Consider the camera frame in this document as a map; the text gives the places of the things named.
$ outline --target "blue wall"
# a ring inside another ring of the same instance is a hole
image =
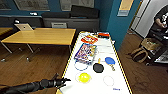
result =
[[[102,0],[100,6],[100,29],[101,31],[106,31],[110,14],[111,8],[113,5],[113,0]]]
[[[125,34],[129,28],[129,25],[132,21],[132,18],[138,8],[139,2],[141,0],[134,0],[131,10],[129,11],[129,15],[125,17],[118,17],[118,10],[120,7],[120,3],[122,0],[103,0],[104,3],[102,3],[104,8],[100,8],[101,13],[101,30],[110,32],[110,36],[112,37],[112,40],[115,40],[115,48],[118,51],[121,43],[125,37]]]
[[[95,0],[95,8],[100,9],[100,1]],[[20,16],[31,16],[30,12],[37,12],[40,16],[42,13],[46,11],[23,11],[19,10],[14,2],[14,0],[7,0],[11,10],[0,10],[0,15],[20,15]],[[60,7],[60,0],[48,0],[50,12],[62,12]]]

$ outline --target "box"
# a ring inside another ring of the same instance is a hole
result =
[[[156,50],[158,47],[161,47],[163,44],[154,38],[145,38],[141,45],[144,46],[147,50]]]
[[[98,38],[107,38],[109,39],[110,34],[108,32],[100,32]]]
[[[95,56],[96,47],[96,45],[83,43],[75,54],[74,59],[76,59],[77,62],[91,65]]]

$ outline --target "yellow circle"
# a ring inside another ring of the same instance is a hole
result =
[[[79,81],[83,83],[87,83],[90,80],[90,75],[87,73],[81,73],[79,76]]]

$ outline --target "white table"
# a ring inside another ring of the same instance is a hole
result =
[[[123,72],[122,66],[116,54],[115,48],[110,39],[98,38],[98,41],[94,43],[97,45],[97,54],[95,55],[92,65],[89,65],[86,70],[79,71],[75,68],[74,56],[82,45],[81,38],[89,33],[80,33],[76,41],[75,47],[68,61],[67,67],[64,72],[64,77],[71,79],[66,82],[66,86],[60,90],[63,94],[131,94],[128,81]],[[115,71],[106,64],[105,58],[111,57],[115,60]],[[93,70],[93,65],[101,59],[100,63],[104,66],[102,73],[96,73]],[[88,83],[80,83],[76,77],[80,73],[88,73],[91,76],[91,80]]]

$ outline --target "table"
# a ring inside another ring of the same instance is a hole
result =
[[[148,35],[146,36],[146,38],[153,38],[156,39],[157,41],[159,41],[162,46],[160,46],[159,49],[157,50],[147,50],[145,47],[143,47],[149,54],[148,58],[147,58],[147,63],[146,65],[162,65],[162,66],[167,66],[167,60],[166,60],[166,51],[168,50],[168,39],[164,38],[164,36],[167,36],[166,33],[162,33],[162,32],[158,32],[156,30],[149,30]]]
[[[98,38],[98,41],[93,44],[97,46],[97,52],[93,63],[88,65],[86,70],[80,71],[75,68],[74,56],[83,44],[81,39],[88,34],[91,33],[85,32],[79,34],[63,74],[63,77],[71,79],[71,81],[66,82],[66,86],[57,90],[56,94],[132,94],[111,38]],[[115,71],[112,71],[112,68],[106,64],[106,57],[111,57],[115,60]],[[102,73],[96,73],[93,70],[93,65],[98,62],[99,58],[101,59],[100,63],[104,66]],[[88,83],[77,81],[80,73],[89,74],[91,80]]]
[[[76,29],[57,29],[57,28],[36,28],[31,31],[19,31],[15,34],[3,39],[1,43],[12,53],[12,51],[5,46],[4,43],[24,43],[27,44],[31,52],[33,49],[29,44],[53,44],[53,45],[69,45],[71,52],[71,42]]]

